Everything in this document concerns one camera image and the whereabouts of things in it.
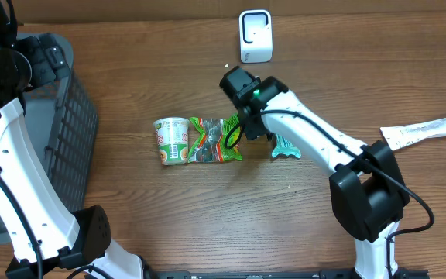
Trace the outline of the green snack bag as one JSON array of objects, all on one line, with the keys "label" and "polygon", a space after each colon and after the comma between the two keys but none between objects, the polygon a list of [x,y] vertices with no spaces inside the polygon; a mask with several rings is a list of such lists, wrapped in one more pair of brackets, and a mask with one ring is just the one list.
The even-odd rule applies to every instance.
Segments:
[{"label": "green snack bag", "polygon": [[222,163],[242,160],[238,145],[227,149],[224,141],[230,130],[239,124],[237,114],[228,119],[202,119],[191,117],[190,122],[199,132],[199,137],[189,151],[190,163]]}]

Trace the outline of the teal snack packet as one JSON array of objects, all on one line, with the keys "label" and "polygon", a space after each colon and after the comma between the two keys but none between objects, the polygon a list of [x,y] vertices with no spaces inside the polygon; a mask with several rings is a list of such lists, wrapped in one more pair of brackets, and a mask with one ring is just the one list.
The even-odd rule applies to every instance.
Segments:
[{"label": "teal snack packet", "polygon": [[276,145],[272,151],[272,158],[277,157],[295,157],[301,158],[300,150],[295,147],[289,140],[280,135],[275,135]]}]

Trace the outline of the instant noodle cup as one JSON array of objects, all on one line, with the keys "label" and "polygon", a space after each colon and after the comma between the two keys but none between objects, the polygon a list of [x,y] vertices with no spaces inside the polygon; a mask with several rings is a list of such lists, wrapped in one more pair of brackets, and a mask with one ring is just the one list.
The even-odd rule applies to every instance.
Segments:
[{"label": "instant noodle cup", "polygon": [[180,117],[158,119],[153,127],[162,165],[187,163],[189,120]]}]

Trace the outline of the white conditioner tube gold cap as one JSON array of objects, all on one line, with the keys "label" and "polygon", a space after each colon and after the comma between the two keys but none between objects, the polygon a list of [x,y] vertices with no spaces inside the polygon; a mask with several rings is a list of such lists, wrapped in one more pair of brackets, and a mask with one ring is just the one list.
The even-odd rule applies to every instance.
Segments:
[{"label": "white conditioner tube gold cap", "polygon": [[381,127],[380,132],[391,150],[400,150],[422,140],[446,137],[446,118],[405,126]]}]

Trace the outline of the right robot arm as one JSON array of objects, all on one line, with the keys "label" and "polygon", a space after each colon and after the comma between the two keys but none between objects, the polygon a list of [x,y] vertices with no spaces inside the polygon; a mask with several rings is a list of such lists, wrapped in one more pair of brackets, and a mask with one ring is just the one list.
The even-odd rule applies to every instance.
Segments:
[{"label": "right robot arm", "polygon": [[238,111],[242,136],[282,136],[327,174],[334,216],[355,240],[355,277],[394,277],[393,234],[409,195],[389,146],[337,130],[274,77],[261,80],[234,67],[219,86]]}]

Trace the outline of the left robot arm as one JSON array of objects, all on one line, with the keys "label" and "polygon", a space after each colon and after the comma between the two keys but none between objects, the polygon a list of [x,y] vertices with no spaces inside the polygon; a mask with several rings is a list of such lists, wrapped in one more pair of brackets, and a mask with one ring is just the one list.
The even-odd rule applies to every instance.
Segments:
[{"label": "left robot arm", "polygon": [[61,268],[96,278],[146,278],[142,258],[112,239],[102,207],[65,207],[29,138],[24,93],[70,73],[53,35],[19,38],[13,4],[0,2],[0,217],[14,254],[5,274],[42,278]]}]

